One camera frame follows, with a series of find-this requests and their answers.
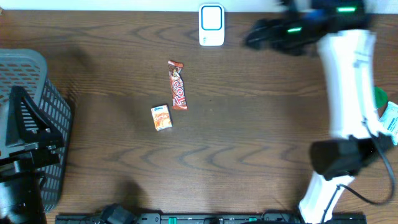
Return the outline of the grey plastic basket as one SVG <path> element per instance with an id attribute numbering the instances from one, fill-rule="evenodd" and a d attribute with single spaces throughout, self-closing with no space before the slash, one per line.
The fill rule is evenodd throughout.
<path id="1" fill-rule="evenodd" d="M 43 56 L 30 49 L 1 49 L 1 133 L 9 94 L 13 86 L 22 86 L 53 125 L 61 132 L 65 145 L 53 150 L 58 164 L 39 169 L 47 181 L 41 190 L 45 214 L 55 208 L 62 194 L 65 164 L 68 153 L 73 114 L 68 103 L 47 77 L 47 63 Z"/>

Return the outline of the orange snack box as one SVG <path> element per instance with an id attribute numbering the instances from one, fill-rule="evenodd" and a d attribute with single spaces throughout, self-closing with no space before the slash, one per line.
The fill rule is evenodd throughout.
<path id="1" fill-rule="evenodd" d="M 160 105 L 152 108 L 151 114 L 157 131 L 172 127 L 172 120 L 167 105 Z"/>

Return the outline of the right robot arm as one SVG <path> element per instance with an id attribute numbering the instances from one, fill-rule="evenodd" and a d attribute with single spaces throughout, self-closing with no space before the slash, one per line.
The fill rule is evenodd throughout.
<path id="1" fill-rule="evenodd" d="M 310 146 L 313 174 L 298 209 L 303 223 L 332 219 L 341 194 L 360 171 L 386 159 L 393 137 L 379 122 L 374 99 L 373 53 L 376 35 L 363 0 L 312 1 L 312 11 L 299 13 L 294 1 L 278 19 L 260 19 L 244 43 L 300 56 L 317 46 L 326 78 L 330 138 Z"/>

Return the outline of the white wet wipes pack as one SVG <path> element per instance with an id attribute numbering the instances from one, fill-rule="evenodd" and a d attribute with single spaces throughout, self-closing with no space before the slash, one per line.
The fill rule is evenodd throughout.
<path id="1" fill-rule="evenodd" d="M 397 120 L 397 105 L 389 101 L 379 121 L 382 123 L 387 132 L 392 136 L 392 142 L 394 143 L 394 145 L 397 145 Z"/>

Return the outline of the orange chocolate bar wrapper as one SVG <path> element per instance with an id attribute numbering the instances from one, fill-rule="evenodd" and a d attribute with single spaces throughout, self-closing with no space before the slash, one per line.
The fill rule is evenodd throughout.
<path id="1" fill-rule="evenodd" d="M 169 60 L 168 66 L 172 93 L 172 108 L 174 110 L 188 110 L 184 83 L 180 76 L 183 64 Z"/>

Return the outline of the green lid jar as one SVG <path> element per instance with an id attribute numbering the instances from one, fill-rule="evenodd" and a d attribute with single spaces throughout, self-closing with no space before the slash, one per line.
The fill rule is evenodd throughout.
<path id="1" fill-rule="evenodd" d="M 382 108 L 388 102 L 387 93 L 378 86 L 374 87 L 374 99 L 377 109 Z"/>

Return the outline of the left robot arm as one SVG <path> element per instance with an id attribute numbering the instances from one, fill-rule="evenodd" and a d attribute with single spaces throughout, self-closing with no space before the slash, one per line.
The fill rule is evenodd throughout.
<path id="1" fill-rule="evenodd" d="M 22 86 L 13 86 L 1 133 L 1 223 L 46 223 L 40 168 L 58 164 L 61 132 Z"/>

